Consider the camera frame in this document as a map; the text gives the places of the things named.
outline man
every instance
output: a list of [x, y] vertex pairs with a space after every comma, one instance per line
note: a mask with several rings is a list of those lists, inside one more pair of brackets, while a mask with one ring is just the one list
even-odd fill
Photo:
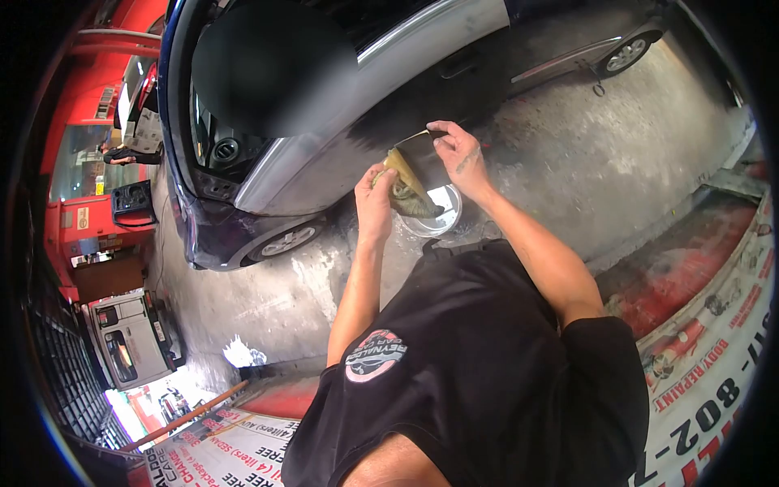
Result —
[[110, 148], [107, 143], [100, 145], [100, 152], [103, 153], [103, 162], [105, 164], [159, 164], [160, 150], [153, 154], [145, 154], [128, 148], [125, 144], [119, 144], [117, 147]]
[[428, 129], [449, 177], [508, 238], [432, 249], [379, 313], [387, 189], [354, 189], [359, 236], [327, 369], [287, 447], [287, 487], [625, 485], [649, 398], [630, 328], [581, 259], [490, 183], [479, 142]]

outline metal grate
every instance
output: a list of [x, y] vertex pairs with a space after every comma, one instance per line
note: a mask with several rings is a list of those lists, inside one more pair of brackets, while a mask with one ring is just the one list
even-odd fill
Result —
[[103, 89], [103, 95], [100, 97], [100, 102], [97, 104], [97, 111], [95, 112], [95, 118], [105, 120], [108, 118], [108, 109], [111, 106], [111, 99], [114, 97], [114, 87], [106, 86]]
[[131, 443], [95, 379], [68, 302], [41, 272], [33, 274], [30, 291], [30, 334], [59, 425], [107, 448]]

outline concrete floor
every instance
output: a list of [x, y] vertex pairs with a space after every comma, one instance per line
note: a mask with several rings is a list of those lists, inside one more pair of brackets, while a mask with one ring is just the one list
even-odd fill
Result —
[[[728, 108], [694, 65], [666, 34], [631, 69], [603, 80], [604, 97], [594, 94], [591, 72], [575, 72], [505, 103], [474, 130], [493, 182], [593, 270], [608, 267], [681, 217], [673, 210], [748, 142], [748, 110]], [[301, 249], [232, 273], [195, 271], [164, 204], [164, 177], [155, 183], [162, 224], [147, 282], [154, 289], [161, 269], [157, 292], [189, 349], [180, 375], [213, 392], [237, 382], [222, 353], [236, 334], [269, 363], [324, 354], [357, 238], [353, 202], [341, 203], [332, 227]], [[443, 245], [476, 242], [484, 221], [467, 205]], [[395, 223], [382, 305], [424, 243]]]

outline car door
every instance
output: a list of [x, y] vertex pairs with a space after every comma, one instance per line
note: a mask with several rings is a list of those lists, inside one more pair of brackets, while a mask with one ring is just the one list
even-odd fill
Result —
[[384, 97], [316, 154], [272, 199], [267, 214], [324, 210], [346, 194], [395, 143], [433, 120], [468, 124], [506, 99], [503, 28], [446, 56]]
[[499, 103], [508, 25], [503, 0], [438, 0], [409, 12], [358, 52], [344, 109], [320, 129], [274, 141], [235, 207], [263, 216], [325, 210], [426, 122], [464, 120]]
[[507, 1], [511, 94], [587, 67], [647, 18], [642, 0]]

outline white van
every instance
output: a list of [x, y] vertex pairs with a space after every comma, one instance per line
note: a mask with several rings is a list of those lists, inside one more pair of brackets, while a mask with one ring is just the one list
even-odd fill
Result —
[[116, 390], [162, 379], [183, 365], [184, 358], [174, 358], [170, 330], [160, 321], [160, 310], [148, 291], [103, 299], [89, 309], [90, 336]]

